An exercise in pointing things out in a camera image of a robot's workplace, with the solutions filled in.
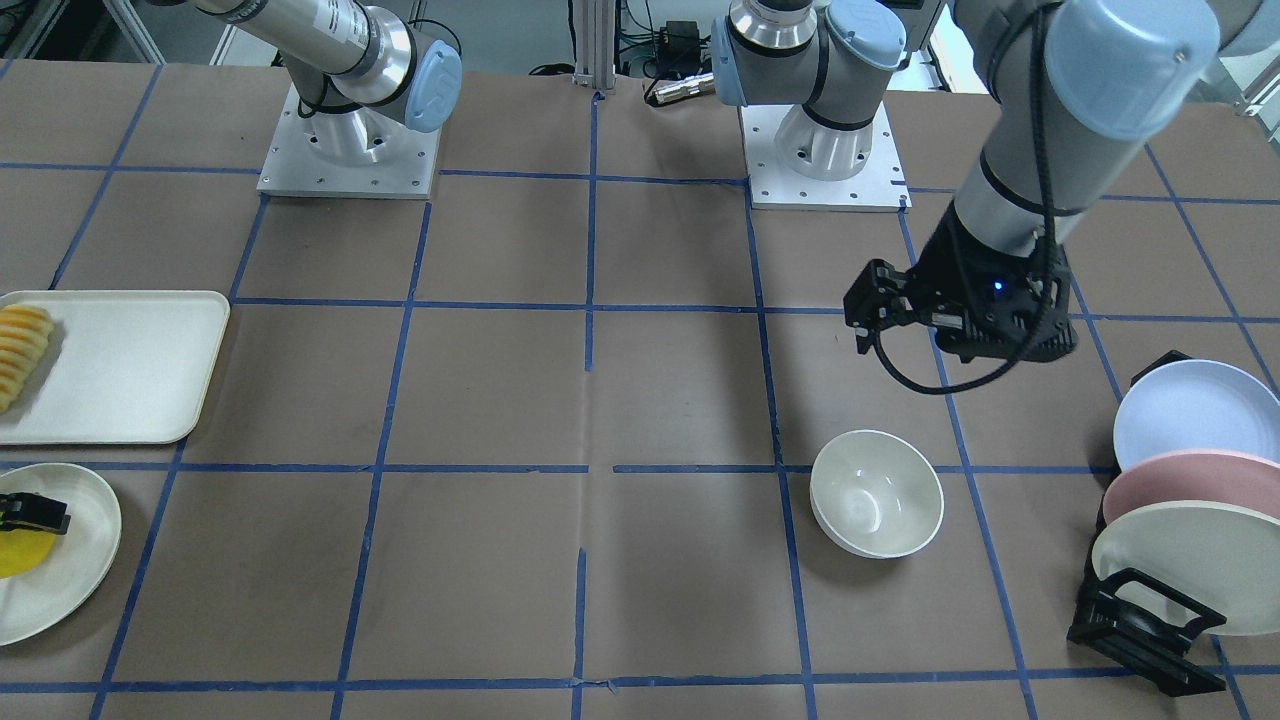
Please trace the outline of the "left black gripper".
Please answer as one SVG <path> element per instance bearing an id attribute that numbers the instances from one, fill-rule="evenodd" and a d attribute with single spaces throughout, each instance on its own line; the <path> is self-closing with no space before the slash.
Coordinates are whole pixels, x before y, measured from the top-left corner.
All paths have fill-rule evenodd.
<path id="1" fill-rule="evenodd" d="M 882 259 L 864 265 L 844 296 L 844 320 L 860 355 L 890 328 L 923 324 L 965 363 L 1007 360 L 1028 336 L 1034 340 L 1023 361 L 1052 363 L 1078 345 L 1068 313 L 1071 281 L 1061 246 L 1047 261 L 997 252 L 947 210 L 908 272 Z"/>

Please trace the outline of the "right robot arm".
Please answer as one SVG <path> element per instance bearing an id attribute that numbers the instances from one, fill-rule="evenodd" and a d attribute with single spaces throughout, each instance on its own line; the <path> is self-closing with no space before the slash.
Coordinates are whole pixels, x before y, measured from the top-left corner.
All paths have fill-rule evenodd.
<path id="1" fill-rule="evenodd" d="M 3 405 L 3 466 L 83 451 L 111 470 L 228 473 L 255 460 L 265 372 L 220 410 L 216 361 L 236 310 L 385 340 L 404 293 L 241 293 L 260 231 L 297 199 L 319 246 L 353 240 L 339 197 L 424 202 L 436 132 L 460 96 L 454 46 L 361 1 L 197 1 L 270 44 L 276 69 L 18 60 L 3 69 L 3 307 L 54 323 L 23 392 Z"/>

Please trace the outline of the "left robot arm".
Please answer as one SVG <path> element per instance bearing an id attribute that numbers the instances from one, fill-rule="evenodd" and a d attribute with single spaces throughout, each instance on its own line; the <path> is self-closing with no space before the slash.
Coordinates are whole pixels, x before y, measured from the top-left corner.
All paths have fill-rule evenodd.
<path id="1" fill-rule="evenodd" d="M 974 357 L 1051 363 L 1076 347 L 1062 242 L 1204 68 L 1277 42 L 1275 1 L 955 1 L 1001 115 L 914 266 L 867 264 L 844 299 L 858 352 L 927 325 Z M 904 3 L 735 1 L 710 35 L 730 106 L 783 105 L 792 168 L 819 142 L 865 138 L 906 54 Z"/>

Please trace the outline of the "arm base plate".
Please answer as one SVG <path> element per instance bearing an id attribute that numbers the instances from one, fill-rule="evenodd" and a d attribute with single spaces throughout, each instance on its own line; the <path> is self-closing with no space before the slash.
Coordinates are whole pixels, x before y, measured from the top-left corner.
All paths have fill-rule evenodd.
<path id="1" fill-rule="evenodd" d="M 439 140 L 367 108 L 311 111 L 291 87 L 256 188 L 271 197 L 426 201 Z"/>
<path id="2" fill-rule="evenodd" d="M 913 206 L 888 114 L 841 131 L 799 105 L 741 108 L 742 149 L 756 210 L 906 211 Z"/>

